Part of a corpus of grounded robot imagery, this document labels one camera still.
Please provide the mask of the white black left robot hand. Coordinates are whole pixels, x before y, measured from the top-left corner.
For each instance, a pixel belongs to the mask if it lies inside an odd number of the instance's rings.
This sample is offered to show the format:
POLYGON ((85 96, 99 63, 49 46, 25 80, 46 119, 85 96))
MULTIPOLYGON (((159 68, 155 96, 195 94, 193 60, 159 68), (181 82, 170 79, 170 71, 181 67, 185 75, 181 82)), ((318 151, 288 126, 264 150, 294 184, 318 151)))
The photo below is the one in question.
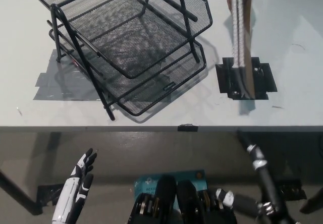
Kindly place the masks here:
POLYGON ((59 195, 52 223, 76 223, 84 207, 94 175, 97 153, 89 148, 78 160, 59 195))

